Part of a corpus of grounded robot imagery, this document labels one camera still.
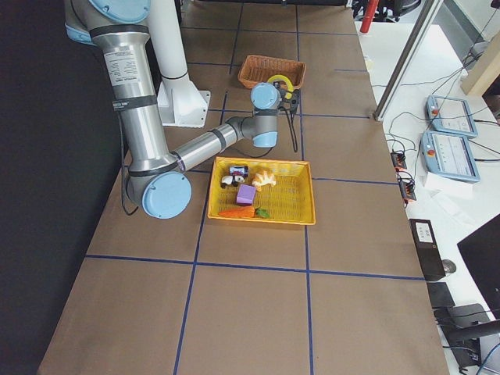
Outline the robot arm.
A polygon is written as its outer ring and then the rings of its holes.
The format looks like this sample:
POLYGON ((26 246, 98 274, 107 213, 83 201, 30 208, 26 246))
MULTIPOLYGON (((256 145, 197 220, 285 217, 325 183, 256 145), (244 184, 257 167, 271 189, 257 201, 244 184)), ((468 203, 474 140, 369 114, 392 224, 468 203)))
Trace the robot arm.
POLYGON ((102 50, 112 106, 132 157, 122 170, 122 197, 148 215, 162 220, 179 215, 191 199, 185 172, 236 142, 276 144, 285 93, 271 81, 252 89, 250 117, 233 117, 168 149, 165 125, 202 125, 209 100, 189 77, 174 2, 67 1, 65 13, 70 39, 102 50))

